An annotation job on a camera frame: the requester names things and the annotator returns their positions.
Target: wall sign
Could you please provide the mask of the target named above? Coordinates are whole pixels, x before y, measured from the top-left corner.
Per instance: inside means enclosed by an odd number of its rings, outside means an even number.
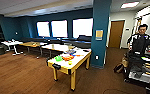
[[[96,30],[96,40],[102,40],[103,30]]]

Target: bag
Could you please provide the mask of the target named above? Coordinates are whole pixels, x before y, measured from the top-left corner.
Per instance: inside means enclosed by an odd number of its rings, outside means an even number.
[[[114,68],[115,73],[121,73],[123,70],[124,70],[124,65],[122,63],[117,64]]]
[[[128,59],[126,58],[126,57],[123,57],[122,58],[122,62],[121,62],[122,64],[123,64],[123,66],[126,68],[127,66],[128,66],[128,64],[129,64],[129,62],[128,62]]]

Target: door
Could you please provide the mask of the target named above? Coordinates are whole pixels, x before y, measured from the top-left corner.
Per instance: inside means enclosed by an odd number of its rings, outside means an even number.
[[[108,47],[120,48],[124,22],[125,21],[111,21]]]

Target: man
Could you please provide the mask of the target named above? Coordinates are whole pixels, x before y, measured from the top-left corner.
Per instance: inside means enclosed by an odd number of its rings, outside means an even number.
[[[128,39],[127,44],[132,55],[143,56],[145,51],[150,52],[150,35],[145,34],[147,29],[146,24],[140,25],[138,33]]]

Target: ceiling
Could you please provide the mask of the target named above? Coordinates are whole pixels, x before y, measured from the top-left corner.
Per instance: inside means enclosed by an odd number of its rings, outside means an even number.
[[[134,8],[121,9],[123,3],[139,1]],[[150,0],[112,0],[111,12],[139,11]],[[71,10],[92,8],[93,0],[0,0],[0,14],[6,17],[37,16]]]

